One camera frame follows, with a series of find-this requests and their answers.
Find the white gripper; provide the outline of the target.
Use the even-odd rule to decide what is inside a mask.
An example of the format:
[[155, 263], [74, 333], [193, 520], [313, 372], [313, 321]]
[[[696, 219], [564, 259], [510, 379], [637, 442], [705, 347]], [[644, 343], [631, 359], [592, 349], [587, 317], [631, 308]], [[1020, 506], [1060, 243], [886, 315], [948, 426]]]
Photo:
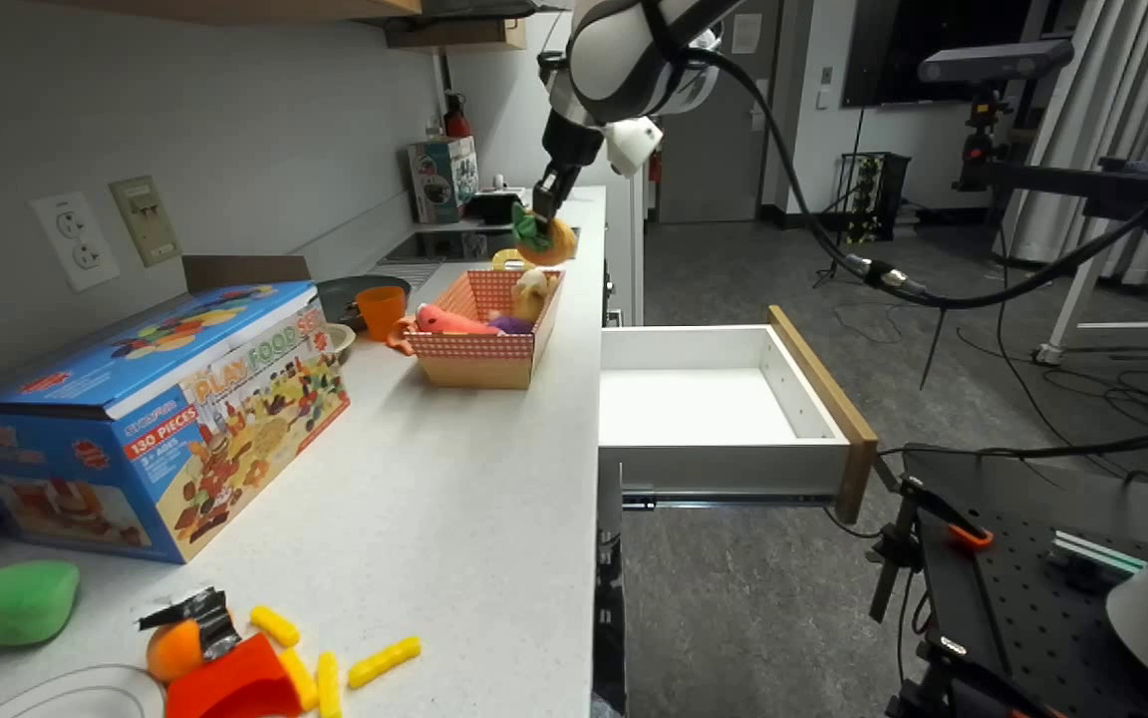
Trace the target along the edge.
[[613, 174], [632, 174], [660, 149], [660, 129], [648, 114], [613, 121], [605, 129], [581, 129], [564, 114], [550, 114], [540, 149], [544, 170], [530, 190], [530, 211], [553, 219], [581, 169], [605, 161]]

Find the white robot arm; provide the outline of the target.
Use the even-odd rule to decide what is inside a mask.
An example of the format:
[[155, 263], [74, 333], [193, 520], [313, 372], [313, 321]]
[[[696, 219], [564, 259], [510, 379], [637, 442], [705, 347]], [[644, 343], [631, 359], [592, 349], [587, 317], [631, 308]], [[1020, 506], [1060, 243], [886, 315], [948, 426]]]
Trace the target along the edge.
[[576, 174], [605, 161], [632, 174], [660, 145], [657, 121], [696, 106], [712, 70], [717, 24], [742, 0], [587, 0], [563, 52], [539, 54], [550, 114], [532, 211], [553, 219]]

